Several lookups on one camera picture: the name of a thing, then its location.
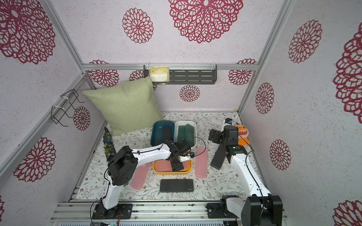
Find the green pencil case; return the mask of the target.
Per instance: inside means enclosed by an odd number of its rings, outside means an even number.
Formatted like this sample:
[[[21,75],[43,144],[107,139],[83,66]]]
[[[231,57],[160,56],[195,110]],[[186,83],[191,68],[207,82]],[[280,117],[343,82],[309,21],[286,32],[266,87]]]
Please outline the green pencil case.
[[[181,125],[178,127],[177,142],[181,142],[186,139],[186,126]]]
[[[195,146],[195,128],[190,124],[186,124],[184,128],[184,139],[189,143],[191,147]]]

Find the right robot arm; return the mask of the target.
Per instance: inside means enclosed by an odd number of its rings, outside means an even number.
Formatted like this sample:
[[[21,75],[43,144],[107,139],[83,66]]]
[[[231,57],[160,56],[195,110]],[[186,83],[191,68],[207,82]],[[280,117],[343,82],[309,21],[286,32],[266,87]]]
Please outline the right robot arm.
[[[243,125],[233,125],[227,118],[221,131],[210,130],[209,140],[219,145],[210,165],[221,169],[227,160],[245,186],[246,199],[237,195],[224,195],[220,202],[209,203],[206,208],[209,218],[238,218],[243,226],[281,226],[283,203],[278,195],[272,195],[258,177],[248,160],[246,150],[248,129]]]

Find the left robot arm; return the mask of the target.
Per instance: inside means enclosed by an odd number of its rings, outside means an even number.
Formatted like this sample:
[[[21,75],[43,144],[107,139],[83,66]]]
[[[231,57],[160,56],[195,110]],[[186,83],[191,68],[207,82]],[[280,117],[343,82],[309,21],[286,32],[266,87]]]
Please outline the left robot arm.
[[[184,139],[181,142],[165,140],[160,145],[144,149],[122,147],[108,163],[104,172],[108,187],[105,196],[100,201],[100,206],[108,211],[118,205],[123,186],[132,179],[138,167],[154,161],[166,160],[171,162],[173,171],[180,171],[183,170],[183,162],[195,156],[190,144]]]

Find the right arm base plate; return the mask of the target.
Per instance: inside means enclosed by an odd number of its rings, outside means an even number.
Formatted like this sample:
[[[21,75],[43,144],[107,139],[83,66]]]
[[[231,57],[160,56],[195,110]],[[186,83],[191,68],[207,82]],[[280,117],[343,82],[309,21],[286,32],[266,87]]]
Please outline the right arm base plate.
[[[208,218],[241,218],[243,207],[239,204],[227,206],[221,202],[206,204]]]

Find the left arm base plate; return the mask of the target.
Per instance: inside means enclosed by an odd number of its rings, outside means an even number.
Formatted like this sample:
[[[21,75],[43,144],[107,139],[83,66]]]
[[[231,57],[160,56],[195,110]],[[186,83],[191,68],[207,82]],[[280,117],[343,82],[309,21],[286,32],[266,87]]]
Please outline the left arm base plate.
[[[133,210],[132,204],[118,204],[107,210],[103,203],[96,205],[91,219],[130,219]]]

